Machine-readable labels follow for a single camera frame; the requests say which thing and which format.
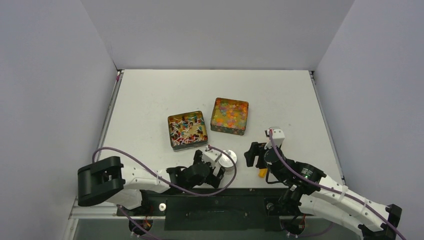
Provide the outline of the orange plastic scoop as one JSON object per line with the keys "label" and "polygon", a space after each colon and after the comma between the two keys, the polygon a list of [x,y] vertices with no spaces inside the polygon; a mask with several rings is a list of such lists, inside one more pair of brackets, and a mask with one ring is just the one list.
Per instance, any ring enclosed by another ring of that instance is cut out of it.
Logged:
{"label": "orange plastic scoop", "polygon": [[263,179],[266,177],[267,173],[268,173],[267,168],[260,169],[258,173],[258,177]]}

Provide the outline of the tin box of lollipops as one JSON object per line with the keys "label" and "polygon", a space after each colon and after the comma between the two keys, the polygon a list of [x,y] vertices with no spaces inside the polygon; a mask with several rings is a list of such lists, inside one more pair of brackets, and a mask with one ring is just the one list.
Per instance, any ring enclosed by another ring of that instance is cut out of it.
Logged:
{"label": "tin box of lollipops", "polygon": [[175,152],[208,144],[204,116],[199,110],[170,115],[167,125],[170,146]]}

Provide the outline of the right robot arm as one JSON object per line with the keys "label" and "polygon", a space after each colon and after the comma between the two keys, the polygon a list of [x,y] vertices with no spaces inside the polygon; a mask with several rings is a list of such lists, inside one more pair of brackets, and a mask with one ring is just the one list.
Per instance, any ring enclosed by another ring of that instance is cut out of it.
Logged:
{"label": "right robot arm", "polygon": [[369,200],[347,185],[332,179],[323,170],[284,156],[270,143],[252,142],[244,153],[246,165],[267,170],[287,189],[274,203],[274,209],[295,217],[314,215],[343,226],[362,240],[405,239],[397,229],[402,208]]}

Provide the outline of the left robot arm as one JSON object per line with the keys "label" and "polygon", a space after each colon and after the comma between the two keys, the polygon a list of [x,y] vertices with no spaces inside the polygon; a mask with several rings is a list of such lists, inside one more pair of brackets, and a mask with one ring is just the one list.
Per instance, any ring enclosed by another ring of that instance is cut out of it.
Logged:
{"label": "left robot arm", "polygon": [[219,162],[221,156],[216,150],[197,150],[188,167],[151,171],[124,164],[119,156],[107,157],[77,171],[78,205],[91,207],[107,202],[143,215],[149,210],[146,191],[176,195],[203,184],[218,188],[226,172]]}

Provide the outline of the clear round lid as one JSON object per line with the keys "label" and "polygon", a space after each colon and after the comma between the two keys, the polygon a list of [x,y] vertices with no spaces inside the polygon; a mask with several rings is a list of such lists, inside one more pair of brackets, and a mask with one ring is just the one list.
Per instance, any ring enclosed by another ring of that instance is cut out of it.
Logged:
{"label": "clear round lid", "polygon": [[237,155],[234,151],[226,149],[224,153],[221,154],[218,162],[222,167],[231,169],[237,163]]}

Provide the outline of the tin box of gummy candies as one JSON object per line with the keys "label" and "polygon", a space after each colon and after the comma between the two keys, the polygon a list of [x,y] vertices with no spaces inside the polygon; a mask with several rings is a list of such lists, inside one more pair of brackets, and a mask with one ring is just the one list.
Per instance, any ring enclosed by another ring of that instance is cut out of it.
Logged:
{"label": "tin box of gummy candies", "polygon": [[248,115],[247,101],[217,97],[211,114],[210,129],[243,136],[247,129]]}

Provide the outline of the clear plastic round container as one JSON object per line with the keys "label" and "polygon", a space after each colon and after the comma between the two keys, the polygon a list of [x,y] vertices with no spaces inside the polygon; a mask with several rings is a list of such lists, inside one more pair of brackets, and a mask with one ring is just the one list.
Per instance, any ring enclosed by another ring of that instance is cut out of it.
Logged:
{"label": "clear plastic round container", "polygon": [[222,167],[224,169],[224,175],[225,176],[232,176],[235,172],[234,165],[231,165],[231,166],[228,165],[228,166],[222,166]]}

